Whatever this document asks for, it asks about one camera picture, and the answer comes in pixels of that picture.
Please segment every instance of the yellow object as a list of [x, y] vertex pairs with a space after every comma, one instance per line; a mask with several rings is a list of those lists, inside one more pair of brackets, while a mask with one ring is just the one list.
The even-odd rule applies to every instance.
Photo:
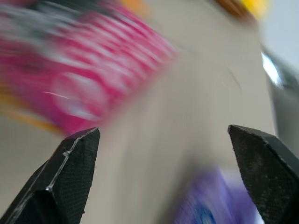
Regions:
[[141, 0], [121, 0], [121, 3], [136, 15], [146, 16], [147, 7]]
[[61, 134], [62, 131], [49, 121], [34, 114], [31, 108], [13, 95], [9, 86], [0, 80], [0, 115], [29, 125]]
[[242, 4], [257, 19], [261, 19], [267, 12], [268, 0], [242, 0]]

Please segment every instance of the beige surface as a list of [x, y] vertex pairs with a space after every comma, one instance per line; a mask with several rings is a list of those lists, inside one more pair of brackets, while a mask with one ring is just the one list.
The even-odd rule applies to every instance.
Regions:
[[[207, 1], [148, 4], [153, 27], [181, 52], [152, 88], [101, 130], [82, 224], [167, 223], [182, 180], [206, 165], [236, 168], [229, 124], [274, 133], [256, 31]], [[60, 140], [0, 118], [0, 213]]]

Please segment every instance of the orange object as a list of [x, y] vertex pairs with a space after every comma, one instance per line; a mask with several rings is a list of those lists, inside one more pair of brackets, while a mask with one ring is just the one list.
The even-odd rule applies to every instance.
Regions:
[[249, 15], [249, 11], [246, 7], [236, 0], [216, 0], [216, 2], [236, 18], [242, 19]]
[[140, 17], [144, 17], [147, 14], [147, 7], [141, 0], [121, 0], [121, 3]]
[[57, 126], [33, 113], [30, 106], [19, 100], [2, 80], [0, 81], [0, 115], [62, 134]]

